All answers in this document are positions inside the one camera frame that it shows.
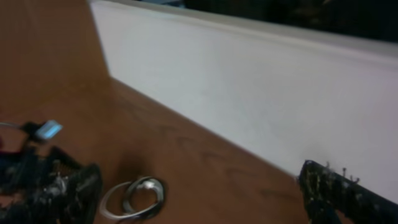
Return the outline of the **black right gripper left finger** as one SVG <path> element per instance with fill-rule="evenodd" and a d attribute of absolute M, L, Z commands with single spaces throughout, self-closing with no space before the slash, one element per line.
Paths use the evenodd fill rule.
<path fill-rule="evenodd" d="M 93 223 L 103 180 L 97 164 L 81 165 L 53 147 L 40 157 L 33 147 L 1 153 L 1 224 Z"/>

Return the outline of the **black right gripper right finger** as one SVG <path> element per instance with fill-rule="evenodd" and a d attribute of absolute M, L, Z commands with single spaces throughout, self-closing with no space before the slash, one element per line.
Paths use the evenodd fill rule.
<path fill-rule="evenodd" d="M 306 160 L 298 176 L 309 223 L 397 223 L 397 204 L 347 179 L 328 166 Z"/>

